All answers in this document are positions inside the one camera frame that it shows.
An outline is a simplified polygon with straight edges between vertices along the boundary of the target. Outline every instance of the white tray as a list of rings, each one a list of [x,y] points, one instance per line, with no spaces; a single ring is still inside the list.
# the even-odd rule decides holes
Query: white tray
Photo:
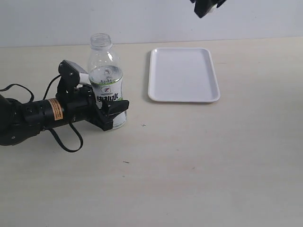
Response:
[[[203,48],[153,50],[148,96],[159,102],[217,101],[220,91],[210,52]]]

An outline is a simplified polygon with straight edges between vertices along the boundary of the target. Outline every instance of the white wall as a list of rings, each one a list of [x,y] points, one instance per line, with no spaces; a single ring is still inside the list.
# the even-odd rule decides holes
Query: white wall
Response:
[[[88,44],[303,35],[303,0],[227,0],[199,19],[189,0],[1,0],[0,46]]]

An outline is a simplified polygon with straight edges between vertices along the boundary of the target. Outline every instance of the table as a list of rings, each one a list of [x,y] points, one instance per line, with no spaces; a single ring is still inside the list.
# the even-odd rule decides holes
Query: table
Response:
[[[147,96],[150,51],[211,51],[221,99],[163,104]],[[0,147],[2,227],[284,227],[303,223],[303,38],[115,46],[130,100],[122,128],[87,122],[77,153],[49,132]],[[43,97],[63,59],[89,46],[1,48],[1,87]],[[49,93],[53,97],[56,85]],[[2,93],[22,102],[26,91]],[[58,128],[70,148],[69,127]]]

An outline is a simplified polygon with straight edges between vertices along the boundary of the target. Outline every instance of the orange label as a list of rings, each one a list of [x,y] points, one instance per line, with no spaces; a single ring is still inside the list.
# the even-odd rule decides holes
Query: orange label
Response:
[[[55,121],[62,120],[63,119],[63,112],[62,108],[60,106],[60,103],[56,98],[48,99],[49,103],[52,106],[53,109],[53,116],[55,118]]]

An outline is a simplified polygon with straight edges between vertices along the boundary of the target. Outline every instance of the clear plastic bottle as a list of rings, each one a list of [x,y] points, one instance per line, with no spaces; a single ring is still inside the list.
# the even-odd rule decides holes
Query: clear plastic bottle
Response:
[[[89,80],[99,108],[102,107],[102,99],[108,101],[123,100],[123,73],[119,67],[120,59],[112,46],[111,39],[107,34],[98,33],[90,38]],[[114,118],[113,129],[120,128],[125,122],[126,111]]]

